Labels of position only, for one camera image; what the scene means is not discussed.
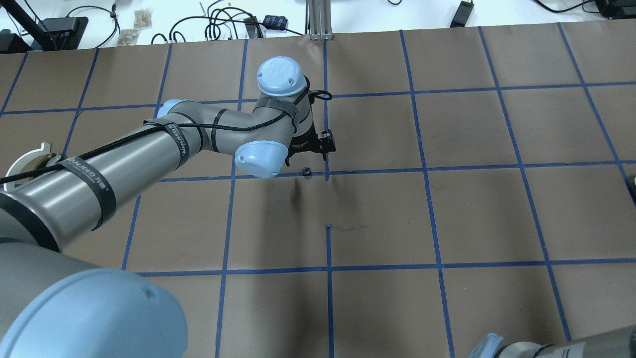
black device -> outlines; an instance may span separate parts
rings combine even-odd
[[[24,40],[12,33],[0,34],[0,55],[20,54],[33,50]]]
[[[636,12],[636,0],[595,0],[594,3],[602,16],[614,20],[634,18]]]
[[[268,30],[282,31],[287,29],[287,18],[285,16],[265,15],[263,27]]]
[[[464,27],[466,26],[466,22],[468,22],[468,18],[471,16],[473,12],[473,1],[469,3],[468,1],[462,1],[457,8],[457,12],[455,12],[455,16],[453,17],[453,21],[450,23],[450,27]]]
[[[0,0],[0,5],[33,36],[33,50],[75,49],[88,25],[86,17],[46,18],[36,24],[15,0]]]
[[[46,18],[38,24],[42,30],[44,25],[51,34],[58,50],[76,50],[88,25],[88,17],[56,17]],[[40,48],[34,43],[34,49]]]
[[[243,21],[245,22],[245,29],[249,38],[263,37],[263,32],[261,32],[261,27],[258,25],[258,20],[256,20],[255,16],[248,17]]]

wire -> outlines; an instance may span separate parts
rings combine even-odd
[[[13,22],[13,26],[15,26],[16,34],[18,36],[22,37],[22,32],[20,31],[20,28],[18,27],[18,24],[16,24],[15,21],[13,21],[13,17],[11,17],[11,14],[9,14],[9,12],[7,11],[6,15],[9,17],[9,20],[11,20],[11,22]]]
[[[119,21],[117,21],[117,19],[115,19],[115,27],[113,28],[113,31],[111,32],[111,34],[108,35],[108,37],[102,43],[100,43],[99,45],[95,46],[95,48],[100,48],[101,46],[104,46],[105,43],[107,43],[108,41],[110,41],[111,38],[113,38],[113,36],[115,35],[115,32],[117,30],[121,31],[120,26],[119,26]]]
[[[583,9],[583,11],[585,11],[585,12],[587,12],[587,13],[598,13],[598,14],[600,14],[600,11],[588,11],[588,10],[586,10],[586,9],[585,9],[585,4],[582,4],[582,5],[581,5],[581,9]]]
[[[108,35],[108,37],[104,41],[102,41],[102,43],[97,45],[95,48],[100,48],[101,46],[104,46],[104,44],[106,44],[108,41],[110,41],[111,38],[113,38],[113,36],[115,35],[115,32],[117,32],[117,30],[121,31],[121,27],[119,25],[119,20],[117,19],[117,13],[115,13],[115,10],[117,9],[116,3],[113,3],[113,5],[112,5],[110,10],[108,10],[107,8],[103,8],[101,6],[94,6],[94,5],[78,6],[75,9],[69,11],[66,14],[66,17],[70,17],[72,12],[74,12],[76,10],[80,10],[80,9],[89,9],[89,10],[90,9],[96,9],[96,10],[106,11],[111,16],[111,18],[115,21],[114,28],[113,28],[113,31],[111,32],[111,34]]]
[[[84,6],[78,6],[78,7],[76,7],[75,9],[73,9],[73,10],[69,11],[69,13],[68,13],[68,14],[66,14],[66,17],[70,17],[70,16],[71,16],[71,13],[72,13],[72,12],[74,12],[75,10],[79,10],[79,9],[83,9],[83,8],[104,10],[104,11],[106,11],[107,13],[110,13],[110,10],[108,10],[108,9],[106,9],[106,8],[103,8],[103,7],[101,7],[101,6],[84,5]]]
[[[246,22],[245,20],[234,20],[233,18],[234,18],[234,17],[236,17],[236,16],[238,16],[238,15],[246,14],[247,16],[250,16],[250,17],[254,17],[254,15],[252,15],[252,14],[250,14],[250,13],[246,12],[246,11],[245,11],[245,10],[243,10],[243,9],[235,8],[235,7],[232,7],[232,6],[228,6],[228,7],[223,8],[223,9],[215,9],[215,10],[213,10],[213,11],[212,11],[211,15],[213,15],[215,11],[219,11],[219,15],[220,15],[220,13],[221,13],[221,11],[220,11],[220,10],[226,10],[226,11],[227,11],[227,10],[238,10],[238,11],[241,11],[241,13],[236,14],[236,15],[233,15],[233,16],[228,16],[228,18],[219,18],[219,17],[218,17],[218,15],[217,15],[216,17],[210,17],[210,16],[205,16],[205,15],[204,15],[204,16],[189,16],[189,17],[184,17],[184,18],[182,18],[181,20],[177,21],[177,22],[176,22],[176,23],[175,23],[175,24],[174,24],[174,25],[170,28],[170,31],[168,32],[168,39],[170,39],[170,40],[172,40],[172,41],[175,41],[175,40],[176,40],[176,38],[175,38],[175,36],[174,36],[174,29],[175,29],[175,28],[176,28],[176,27],[177,27],[177,26],[178,26],[181,22],[184,22],[184,21],[186,21],[186,20],[190,20],[190,19],[193,19],[193,18],[205,18],[205,19],[208,19],[208,21],[210,22],[210,24],[208,24],[208,25],[205,27],[205,29],[204,29],[204,32],[206,32],[206,33],[207,33],[206,39],[209,39],[209,38],[212,38],[212,39],[219,39],[220,34],[219,34],[219,36],[216,36],[216,30],[217,30],[217,29],[219,29],[219,32],[220,32],[220,28],[219,28],[219,26],[220,26],[220,25],[223,25],[223,24],[226,24],[227,22],[232,22],[233,24],[234,24],[234,23],[243,23],[243,24],[248,24],[248,25],[263,25],[263,23],[262,23],[262,22]],[[291,33],[296,34],[296,35],[299,35],[299,36],[302,36],[302,35],[303,35],[303,34],[301,34],[300,32],[296,32],[296,31],[293,31],[293,30],[290,30],[290,29],[284,29],[283,31],[291,32]],[[237,38],[238,38],[238,32],[236,31],[236,28],[235,28],[235,35],[236,35],[236,36],[237,36]]]
[[[554,10],[549,8],[548,6],[546,6],[544,3],[540,2],[539,0],[534,0],[535,3],[537,3],[540,7],[544,8],[545,10],[550,11],[551,13],[564,13],[564,12],[568,12],[570,10],[574,10],[576,8],[578,8],[579,6],[583,6],[587,3],[593,3],[595,0],[586,0],[586,1],[582,1],[580,4],[574,5],[571,8],[567,8],[567,9],[563,9],[563,10]]]
[[[163,40],[164,40],[166,43],[168,43],[168,39],[167,39],[167,38],[165,38],[165,36],[164,36],[163,34],[155,34],[155,35],[153,36],[153,39],[152,39],[152,40],[150,40],[150,45],[154,45],[154,42],[155,42],[155,39],[157,38],[157,36],[159,36],[159,37],[163,38]]]
[[[305,80],[307,81],[307,86],[305,86],[305,89],[303,90],[303,92],[300,94],[300,96],[298,96],[298,98],[296,98],[294,100],[294,104],[298,104],[300,103],[300,101],[307,96],[307,94],[309,93],[309,86],[310,86],[310,82],[309,79],[307,77],[305,77]],[[275,118],[268,120],[266,122],[260,123],[260,124],[256,124],[253,125],[251,127],[229,127],[227,125],[217,125],[217,124],[199,124],[199,123],[180,123],[177,124],[179,127],[194,127],[194,128],[211,128],[211,129],[219,129],[219,130],[225,130],[225,131],[237,131],[237,132],[249,132],[249,131],[254,131],[263,127],[266,127],[268,125],[274,124],[276,122],[278,122],[279,120],[283,119],[285,116],[287,116],[288,114],[286,112],[282,112],[280,115],[276,116]],[[107,145],[101,146],[95,150],[91,150],[90,152],[84,153],[82,155],[79,155],[79,157],[83,160],[88,160],[90,158],[96,157],[100,154],[106,153],[109,150],[113,150],[115,148],[121,147],[122,145],[125,145],[127,143],[130,143],[134,140],[137,140],[145,135],[154,133],[154,132],[158,132],[158,131],[163,131],[164,128],[163,126],[158,126],[158,127],[150,127],[148,129],[145,129],[143,131],[139,131],[136,133],[133,133],[129,136],[126,136],[124,138],[121,138],[119,140],[116,140],[112,143],[109,143]],[[62,170],[64,169],[64,167],[61,164],[55,164],[52,165],[50,167],[45,167],[45,168],[41,168],[41,169],[36,169],[36,170],[32,170],[32,171],[26,171],[24,173],[20,173],[20,174],[16,174],[16,175],[11,175],[11,176],[7,176],[5,178],[0,178],[0,185],[4,184],[4,183],[11,183],[11,182],[15,182],[17,180],[22,180],[22,179],[26,179],[26,178],[32,178],[34,176],[40,176],[42,174],[46,174],[46,173],[50,173],[52,171],[58,171],[58,170]]]
[[[46,26],[46,24],[40,20],[40,17],[38,16],[38,14],[36,14],[35,11],[33,11],[33,8],[31,7],[31,5],[29,5],[29,2],[27,0],[24,0],[24,3],[27,5],[27,7],[29,8],[29,10],[31,10],[31,12],[33,13],[33,15],[36,17],[37,21],[40,21],[40,24],[42,24],[42,26],[44,27],[44,30],[46,30],[46,33],[48,34],[48,37],[51,39],[51,41],[53,42],[53,47],[54,49],[57,50],[57,44],[55,43],[55,40],[53,39],[53,35],[51,35],[51,31],[48,30],[48,27]]]
[[[179,31],[175,31],[174,34],[173,34],[174,35],[174,42],[177,42],[177,34],[181,35],[181,38],[183,39],[183,42],[187,42],[186,41],[186,37],[183,36],[183,34],[181,32],[179,32]]]
[[[228,13],[228,11],[227,11],[227,10],[239,10],[239,11],[240,11],[240,13],[235,14],[234,16],[230,16],[230,13]],[[214,12],[215,12],[215,11],[218,11],[218,12],[219,12],[216,16],[214,16]],[[217,24],[217,23],[216,23],[216,22],[217,22],[217,20],[219,20],[219,15],[221,14],[221,12],[225,13],[225,15],[227,15],[227,16],[228,16],[228,18],[229,18],[230,20],[231,20],[231,19],[233,19],[233,18],[235,18],[235,17],[237,17],[237,16],[239,16],[239,15],[243,15],[243,14],[247,14],[247,16],[250,16],[250,15],[251,15],[250,13],[246,12],[245,10],[241,10],[241,9],[233,8],[233,7],[226,7],[226,8],[223,8],[223,9],[214,9],[214,10],[212,10],[212,12],[211,12],[211,14],[210,14],[210,24],[225,25],[225,26],[227,26],[228,28],[230,27],[230,26],[228,25],[228,22],[227,22],[227,21],[224,21],[224,22],[222,22],[222,23],[220,23],[220,24]],[[239,32],[237,31],[237,26],[236,26],[236,24],[235,24],[234,22],[232,22],[232,27],[234,28],[234,36],[236,36],[235,38],[237,38],[237,39],[238,39],[238,38],[239,38]],[[214,27],[214,30],[216,30],[216,29],[219,29],[219,32],[221,32],[221,28],[220,28],[220,27]]]
[[[113,3],[113,5],[111,6],[111,11],[108,11],[107,9],[104,9],[104,8],[100,8],[100,9],[106,10],[110,14],[111,18],[113,20],[115,20],[115,26],[114,26],[113,31],[111,32],[111,34],[102,43],[100,43],[99,45],[95,46],[95,48],[100,48],[105,43],[110,41],[110,39],[113,38],[113,36],[115,35],[115,32],[117,30],[119,30],[121,32],[121,27],[119,26],[119,20],[117,20],[117,13],[115,12],[115,10],[117,9],[117,4]]]

light blue joint cap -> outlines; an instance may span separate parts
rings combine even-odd
[[[44,290],[0,341],[1,358],[181,357],[186,317],[173,295],[118,269],[90,269]]]
[[[181,102],[192,102],[189,99],[169,99],[163,103],[163,106],[159,107],[159,111],[157,112],[157,118],[161,118],[168,114],[168,112],[172,109],[172,107],[176,106]]]
[[[493,358],[499,349],[499,345],[504,341],[494,333],[488,333],[477,343],[468,358]]]
[[[293,96],[307,85],[303,70],[291,57],[276,56],[258,68],[258,88],[273,97]]]
[[[288,151],[277,141],[251,141],[237,149],[234,163],[256,178],[273,178],[278,175]]]

blue tape grid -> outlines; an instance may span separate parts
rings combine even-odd
[[[413,88],[413,78],[410,71],[410,63],[408,58],[408,51],[406,47],[406,41],[404,40],[403,31],[400,31],[400,39],[402,42],[403,52],[404,52],[404,60],[406,62],[406,70],[409,78],[409,91],[402,92],[378,92],[378,93],[360,93],[360,94],[336,94],[334,97],[336,98],[351,98],[351,97],[375,97],[375,96],[407,96],[411,95],[411,103],[413,106],[413,114],[415,119],[415,125],[417,129],[417,139],[418,139],[418,149],[420,150],[420,158],[422,161],[422,168],[401,168],[401,169],[369,169],[369,170],[357,170],[357,171],[330,171],[329,170],[329,162],[325,163],[325,171],[324,172],[314,172],[313,175],[324,175],[325,179],[328,180],[330,175],[356,175],[356,174],[373,174],[373,173],[412,173],[412,172],[421,172],[424,175],[425,188],[427,193],[427,202],[429,206],[429,214],[431,220],[431,227],[433,231],[433,240],[436,251],[436,263],[434,264],[408,264],[408,265],[374,265],[374,266],[332,266],[331,262],[331,226],[327,226],[326,228],[326,241],[327,241],[327,264],[326,266],[315,266],[308,268],[283,268],[283,269],[228,269],[228,253],[230,246],[230,232],[231,232],[231,224],[232,224],[232,209],[233,209],[233,198],[235,193],[235,182],[236,180],[245,180],[252,179],[253,176],[249,175],[236,175],[235,166],[232,166],[232,175],[231,176],[216,176],[216,177],[194,177],[194,178],[166,178],[163,179],[162,182],[180,182],[180,181],[205,181],[205,180],[230,180],[231,181],[231,189],[230,189],[230,203],[228,207],[228,223],[226,227],[226,241],[225,241],[225,250],[223,255],[223,268],[221,270],[206,270],[206,271],[165,271],[165,272],[141,272],[139,273],[141,276],[151,277],[151,276],[191,276],[191,275],[221,275],[221,293],[219,297],[219,318],[217,324],[217,333],[216,333],[216,357],[219,355],[220,342],[221,342],[221,328],[223,323],[223,303],[225,300],[225,282],[227,275],[269,275],[269,274],[284,274],[284,273],[302,273],[302,272],[327,272],[328,274],[328,315],[329,315],[329,356],[335,356],[335,347],[334,347],[334,337],[333,337],[333,286],[332,286],[332,274],[334,271],[375,271],[375,270],[388,270],[388,269],[437,269],[439,272],[439,284],[440,284],[440,292],[441,298],[443,302],[444,309],[444,317],[446,324],[446,334],[448,338],[449,350],[451,357],[454,357],[454,349],[452,343],[452,332],[450,327],[450,319],[448,313],[448,305],[446,302],[446,294],[445,294],[445,286],[443,279],[443,269],[445,268],[495,268],[495,267],[524,267],[524,266],[546,266],[549,276],[550,282],[552,284],[553,292],[555,295],[555,300],[557,304],[557,308],[559,311],[559,315],[563,325],[563,331],[568,340],[570,340],[570,332],[567,326],[567,321],[565,319],[565,314],[563,312],[563,308],[560,302],[560,297],[558,293],[558,288],[556,285],[556,281],[554,278],[552,266],[562,266],[562,265],[574,265],[574,264],[620,264],[620,263],[636,263],[636,258],[633,257],[624,257],[624,258],[616,258],[616,259],[576,259],[576,260],[551,260],[548,251],[544,242],[543,234],[541,232],[541,225],[539,223],[538,215],[536,212],[536,208],[534,206],[534,201],[532,199],[532,193],[530,191],[530,187],[525,176],[525,168],[551,168],[551,167],[560,167],[560,166],[599,166],[599,165],[617,165],[619,168],[621,175],[626,183],[626,187],[632,195],[632,199],[634,199],[636,203],[635,193],[632,192],[631,187],[628,184],[628,178],[623,169],[624,164],[636,164],[635,160],[631,161],[622,161],[619,158],[619,155],[612,144],[609,133],[605,128],[605,125],[602,121],[602,118],[595,106],[595,103],[591,97],[589,87],[602,87],[602,86],[621,86],[621,85],[636,85],[636,82],[604,82],[604,83],[586,83],[581,70],[578,66],[576,58],[572,52],[572,48],[570,47],[565,32],[561,24],[557,24],[559,28],[560,35],[563,39],[565,47],[570,55],[570,59],[576,69],[576,73],[579,77],[580,84],[570,84],[570,85],[539,85],[539,86],[517,86],[517,87],[501,87],[497,81],[497,75],[492,64],[492,60],[490,58],[490,53],[488,51],[487,43],[485,41],[483,32],[480,27],[478,27],[478,31],[480,34],[481,42],[484,47],[484,51],[487,56],[488,65],[491,70],[491,74],[494,79],[495,87],[483,87],[483,88],[473,88],[473,89],[441,89],[441,90],[414,90]],[[30,113],[55,113],[55,112],[75,112],[75,117],[71,124],[71,128],[69,130],[69,134],[67,136],[67,140],[64,146],[64,153],[69,146],[70,140],[73,135],[73,130],[76,124],[77,117],[79,113],[82,111],[94,111],[94,110],[115,110],[115,109],[126,109],[126,108],[155,108],[155,114],[157,113],[160,105],[161,98],[163,94],[163,87],[165,85],[165,79],[167,76],[167,70],[170,62],[170,55],[172,52],[172,45],[169,45],[167,58],[165,67],[163,70],[162,82],[159,91],[159,95],[156,103],[152,104],[133,104],[133,105],[125,105],[125,106],[98,106],[98,107],[82,107],[83,100],[86,95],[86,91],[88,89],[88,85],[90,83],[90,79],[92,77],[93,70],[95,68],[97,58],[99,55],[99,49],[95,51],[95,55],[93,58],[93,62],[91,64],[90,70],[88,72],[88,76],[85,82],[85,86],[83,88],[78,106],[76,108],[56,108],[50,110],[23,110],[23,111],[6,111],[6,107],[9,103],[10,97],[16,87],[20,74],[25,66],[27,58],[29,54],[25,54],[20,67],[17,71],[15,79],[11,84],[8,95],[0,109],[0,117],[3,115],[12,115],[12,114],[30,114]],[[240,77],[240,89],[239,89],[239,97],[237,100],[228,100],[228,101],[204,101],[205,104],[222,104],[222,103],[237,103],[237,109],[241,109],[242,103],[247,102],[255,102],[256,99],[243,99],[243,84],[244,84],[244,76],[245,76],[245,60],[247,57],[247,41],[244,44],[243,50],[243,58],[242,58],[242,68],[241,68],[241,77]],[[327,52],[327,43],[323,43],[323,61],[324,61],[324,88],[328,89],[328,52]],[[506,104],[503,100],[502,91],[507,90],[532,90],[532,89],[554,89],[554,88],[582,88],[586,94],[588,102],[594,112],[594,115],[598,121],[598,124],[605,136],[607,144],[612,152],[614,157],[613,161],[602,161],[602,162],[574,162],[574,163],[535,163],[535,164],[527,164],[523,163],[521,155],[519,153],[519,149],[516,144],[515,135],[512,130],[510,120],[508,117],[508,113],[506,110]],[[482,91],[496,91],[499,96],[500,104],[502,106],[502,111],[504,113],[504,118],[506,119],[506,125],[508,126],[509,134],[511,136],[511,141],[513,143],[513,148],[515,150],[515,154],[517,157],[517,164],[501,164],[501,165],[488,165],[488,166],[447,166],[447,167],[427,167],[425,162],[424,149],[422,146],[422,138],[419,132],[419,119],[417,115],[417,104],[415,102],[415,95],[417,94],[434,94],[434,93],[454,93],[454,92],[482,92]],[[328,104],[324,102],[324,126],[325,129],[329,127],[329,115],[328,115]],[[543,261],[520,261],[520,262],[461,262],[461,263],[443,263],[441,260],[441,253],[439,251],[439,242],[437,238],[436,226],[435,226],[435,218],[434,218],[434,210],[433,203],[431,200],[431,193],[428,184],[428,172],[430,171],[451,171],[451,170],[481,170],[481,169],[511,169],[516,168],[519,169],[522,173],[522,178],[524,182],[524,187],[528,196],[528,200],[530,203],[530,207],[532,210],[533,218],[535,220],[537,233],[539,234],[539,241],[542,246],[542,250],[544,253]],[[300,173],[285,173],[279,176],[287,177],[287,176],[300,176]],[[139,211],[139,205],[141,202],[141,196],[137,197],[135,202],[130,229],[128,233],[128,240],[125,248],[125,253],[123,256],[121,268],[126,269],[128,255],[130,252],[130,245],[132,242],[132,236],[135,229],[135,223],[137,219],[137,213]]]
[[[243,84],[245,82],[245,62],[247,60],[247,44],[248,40],[245,40],[243,44],[243,58],[240,68],[240,84],[238,85],[238,103],[237,111],[241,111],[243,105]],[[234,194],[236,186],[236,164],[232,160],[232,176],[230,178],[230,204],[228,206],[228,225],[225,230],[225,248],[223,250],[223,271],[228,271],[228,256],[230,254],[230,232],[232,231],[232,210],[234,207]],[[216,322],[216,351],[214,356],[216,358],[221,354],[221,330],[223,328],[223,307],[225,305],[225,284],[227,274],[221,274],[221,290],[219,293],[219,313]]]
[[[413,106],[413,118],[415,119],[415,134],[417,135],[418,149],[420,150],[420,159],[422,161],[422,172],[424,174],[424,187],[426,190],[426,202],[429,209],[429,218],[431,220],[431,230],[433,235],[433,246],[435,248],[435,264],[438,269],[439,291],[441,293],[441,304],[444,313],[444,323],[446,327],[446,340],[448,341],[448,351],[451,357],[455,357],[455,346],[453,345],[453,334],[450,329],[450,316],[448,314],[448,300],[446,299],[446,285],[444,283],[444,266],[439,250],[439,240],[437,234],[437,226],[435,223],[435,211],[433,210],[433,200],[431,197],[431,186],[429,185],[429,170],[426,165],[426,156],[424,155],[424,146],[422,145],[422,135],[420,133],[420,119],[417,114],[417,103],[415,101],[415,89],[413,87],[413,75],[411,74],[411,63],[408,58],[406,49],[406,41],[404,40],[404,31],[399,31],[399,37],[402,42],[402,51],[404,52],[404,61],[406,63],[406,73],[408,75],[408,86],[411,94],[411,104]]]
[[[526,174],[525,174],[525,166],[523,165],[521,153],[519,152],[519,147],[517,146],[517,142],[515,140],[515,133],[513,131],[510,118],[508,117],[508,110],[506,109],[506,103],[504,102],[504,97],[501,92],[501,88],[499,87],[497,73],[495,72],[495,68],[493,67],[492,59],[490,58],[490,52],[488,51],[488,45],[486,44],[486,39],[483,35],[483,31],[481,30],[481,27],[478,27],[478,31],[479,31],[479,36],[481,38],[481,44],[483,45],[483,49],[486,53],[486,59],[488,60],[488,66],[490,67],[492,79],[495,83],[495,88],[497,89],[497,95],[499,96],[499,103],[501,104],[501,110],[503,111],[504,118],[506,119],[506,126],[508,127],[508,132],[510,133],[510,140],[512,141],[513,148],[515,150],[515,155],[519,165],[519,170],[521,171],[523,186],[525,187],[525,192],[528,197],[528,202],[530,203],[530,210],[532,212],[532,217],[534,218],[534,225],[537,229],[537,234],[539,236],[541,250],[543,251],[545,265],[546,265],[546,268],[548,269],[548,276],[550,277],[550,284],[552,286],[552,291],[554,293],[556,308],[558,310],[559,318],[561,320],[561,325],[563,327],[563,333],[565,335],[565,339],[567,341],[570,341],[571,340],[570,329],[568,328],[567,321],[565,319],[565,312],[563,310],[563,305],[561,304],[561,296],[558,293],[557,281],[555,279],[554,271],[552,270],[552,265],[550,263],[550,256],[548,255],[548,248],[546,247],[546,242],[543,238],[543,231],[541,230],[541,224],[539,223],[539,216],[537,214],[537,209],[534,206],[534,200],[532,199],[532,191],[530,190],[530,185],[528,184],[528,178],[526,177]]]

white plastic clip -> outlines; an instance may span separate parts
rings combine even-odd
[[[22,154],[17,161],[13,162],[6,172],[6,176],[19,174],[24,167],[27,166],[33,159],[41,157],[42,155],[48,155],[51,153],[51,145],[48,143],[42,143],[42,147],[39,149],[31,150],[30,152]],[[15,182],[4,183],[4,191],[10,192],[15,189]]]

